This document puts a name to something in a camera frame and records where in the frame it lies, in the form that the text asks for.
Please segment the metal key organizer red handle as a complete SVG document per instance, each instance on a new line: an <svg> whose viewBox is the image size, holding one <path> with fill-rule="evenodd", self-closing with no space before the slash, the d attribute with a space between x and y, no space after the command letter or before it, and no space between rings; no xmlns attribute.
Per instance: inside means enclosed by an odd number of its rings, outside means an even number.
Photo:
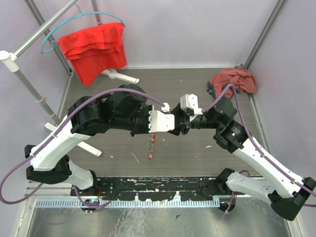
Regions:
<svg viewBox="0 0 316 237"><path fill-rule="evenodd" d="M150 133L149 134L149 141L148 141L148 160L151 160L153 157L153 145L156 142L157 134L156 133Z"/></svg>

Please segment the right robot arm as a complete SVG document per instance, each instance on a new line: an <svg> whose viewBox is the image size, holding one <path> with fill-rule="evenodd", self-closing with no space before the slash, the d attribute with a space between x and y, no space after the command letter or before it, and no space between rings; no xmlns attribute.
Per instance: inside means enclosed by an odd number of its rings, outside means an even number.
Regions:
<svg viewBox="0 0 316 237"><path fill-rule="evenodd" d="M237 113L230 99L221 98L212 108L193 114L178 104L173 135L187 134L190 129L214 129L216 143L224 150L248 163L265 180L244 177L232 169L224 169L216 178L221 194L230 191L250 195L269 204L280 217L293 221L313 193L316 182L311 177L295 174L269 154L244 125L235 121Z"/></svg>

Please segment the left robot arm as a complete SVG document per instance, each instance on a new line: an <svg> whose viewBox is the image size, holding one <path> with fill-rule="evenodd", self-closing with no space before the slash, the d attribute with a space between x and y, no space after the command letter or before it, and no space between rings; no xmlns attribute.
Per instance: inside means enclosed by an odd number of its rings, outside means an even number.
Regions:
<svg viewBox="0 0 316 237"><path fill-rule="evenodd" d="M31 165L26 169L29 181L43 184L69 183L88 196L99 190L96 174L75 165L67 155L75 146L110 129L130 131L131 135L149 132L147 95L136 85L78 99L59 126L35 147L26 146Z"/></svg>

